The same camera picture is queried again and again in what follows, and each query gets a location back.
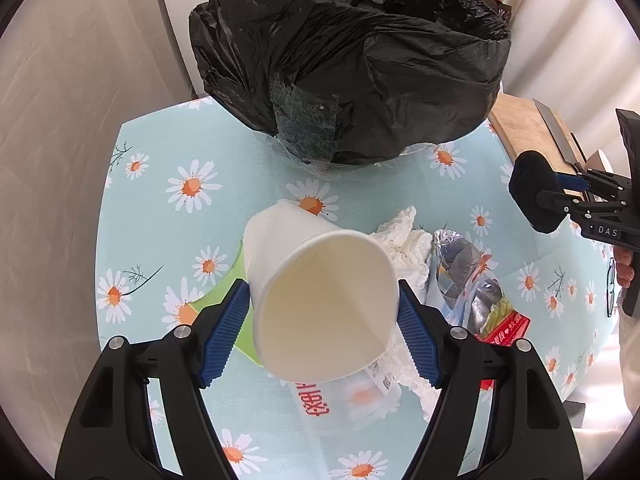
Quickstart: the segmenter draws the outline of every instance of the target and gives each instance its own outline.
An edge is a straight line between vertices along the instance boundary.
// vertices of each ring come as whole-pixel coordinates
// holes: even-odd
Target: black foam pad
[[[509,193],[531,226],[540,233],[548,234],[558,228],[566,213],[540,207],[536,197],[542,190],[564,192],[558,174],[541,153],[522,152],[513,165]]]

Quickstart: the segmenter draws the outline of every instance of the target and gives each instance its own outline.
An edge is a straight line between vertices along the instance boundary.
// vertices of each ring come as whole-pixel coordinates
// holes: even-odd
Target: human hand
[[[629,249],[613,247],[613,259],[616,261],[616,276],[618,283],[623,288],[629,288],[634,278],[634,268],[631,266],[634,254]]]

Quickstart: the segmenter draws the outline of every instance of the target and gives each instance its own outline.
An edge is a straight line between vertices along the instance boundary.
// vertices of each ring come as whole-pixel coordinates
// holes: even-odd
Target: white curtain
[[[628,175],[615,108],[640,112],[640,41],[614,0],[514,5],[504,91],[558,110],[587,158],[602,149]]]
[[[99,352],[113,143],[124,121],[190,92],[157,0],[25,0],[0,38],[0,404],[50,473]]]

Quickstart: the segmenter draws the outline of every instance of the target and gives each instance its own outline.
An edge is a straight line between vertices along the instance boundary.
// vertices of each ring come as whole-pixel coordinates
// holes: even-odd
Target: black trash bag
[[[205,90],[236,118],[343,164],[471,132],[511,46],[482,0],[209,0],[190,35]]]

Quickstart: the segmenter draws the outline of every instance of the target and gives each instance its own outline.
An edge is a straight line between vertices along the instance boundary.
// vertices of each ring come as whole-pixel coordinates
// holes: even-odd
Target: eyeglasses
[[[609,259],[607,271],[607,317],[613,316],[613,308],[616,306],[616,263]]]

